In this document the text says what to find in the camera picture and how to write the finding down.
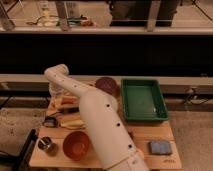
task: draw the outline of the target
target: metal cup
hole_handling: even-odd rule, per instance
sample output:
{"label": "metal cup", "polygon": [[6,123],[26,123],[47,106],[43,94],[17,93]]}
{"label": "metal cup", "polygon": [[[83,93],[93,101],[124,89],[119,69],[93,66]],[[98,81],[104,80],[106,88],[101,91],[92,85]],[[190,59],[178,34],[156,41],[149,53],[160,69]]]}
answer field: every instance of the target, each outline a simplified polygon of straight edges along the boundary
{"label": "metal cup", "polygon": [[57,144],[53,143],[50,137],[42,137],[39,139],[38,148],[48,155],[55,155],[58,150]]}

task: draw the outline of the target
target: wooden bowl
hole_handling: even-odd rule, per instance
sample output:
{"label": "wooden bowl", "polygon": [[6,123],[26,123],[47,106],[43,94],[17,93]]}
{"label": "wooden bowl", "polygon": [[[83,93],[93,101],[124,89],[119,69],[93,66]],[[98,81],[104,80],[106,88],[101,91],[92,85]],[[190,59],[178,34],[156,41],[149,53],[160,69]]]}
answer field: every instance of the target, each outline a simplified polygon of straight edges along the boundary
{"label": "wooden bowl", "polygon": [[86,133],[74,131],[64,139],[63,151],[67,157],[78,161],[86,155],[89,144],[90,140]]}

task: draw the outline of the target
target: green plastic tray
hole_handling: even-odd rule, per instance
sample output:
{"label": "green plastic tray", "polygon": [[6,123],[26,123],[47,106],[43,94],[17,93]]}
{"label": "green plastic tray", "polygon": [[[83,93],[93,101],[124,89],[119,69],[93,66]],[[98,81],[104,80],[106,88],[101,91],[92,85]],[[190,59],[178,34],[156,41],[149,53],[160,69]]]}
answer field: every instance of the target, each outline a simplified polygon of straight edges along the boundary
{"label": "green plastic tray", "polygon": [[127,121],[168,120],[168,111],[157,80],[122,79],[121,96]]}

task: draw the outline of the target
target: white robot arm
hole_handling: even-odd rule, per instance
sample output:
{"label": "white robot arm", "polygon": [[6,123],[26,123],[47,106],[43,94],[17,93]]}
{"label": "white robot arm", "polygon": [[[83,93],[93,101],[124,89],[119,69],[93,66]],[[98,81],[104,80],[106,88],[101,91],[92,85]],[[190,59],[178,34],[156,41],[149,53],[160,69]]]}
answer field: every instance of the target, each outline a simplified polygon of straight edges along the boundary
{"label": "white robot arm", "polygon": [[62,87],[80,98],[80,115],[103,169],[148,171],[116,112],[116,99],[68,77],[68,73],[66,65],[61,64],[46,69],[45,76],[54,87]]}

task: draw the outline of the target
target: wooden table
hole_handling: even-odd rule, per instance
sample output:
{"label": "wooden table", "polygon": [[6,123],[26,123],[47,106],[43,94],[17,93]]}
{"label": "wooden table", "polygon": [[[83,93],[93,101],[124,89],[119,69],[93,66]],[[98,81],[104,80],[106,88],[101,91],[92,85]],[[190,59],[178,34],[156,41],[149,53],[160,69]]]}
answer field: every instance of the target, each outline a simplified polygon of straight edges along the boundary
{"label": "wooden table", "polygon": [[[133,133],[133,141],[136,146],[145,154],[145,161],[150,169],[180,169],[181,161],[175,144],[175,139],[171,130],[169,121],[164,121],[160,123],[127,123],[123,119],[122,107],[119,102],[119,111],[121,120],[126,126],[129,132]],[[50,105],[47,110],[47,115],[55,112],[54,109],[54,99],[51,99]],[[38,137],[49,136],[52,141],[58,145],[58,153],[55,156],[48,156],[45,152],[38,149],[37,143],[34,147],[31,159],[31,167],[69,167],[69,168],[101,168],[100,161],[98,160],[96,153],[93,150],[92,145],[87,153],[87,155],[76,162],[65,156],[62,150],[64,138],[74,130],[69,130],[67,128],[46,128],[42,126]],[[150,140],[168,140],[172,147],[171,155],[152,155],[149,152],[148,143]]]}

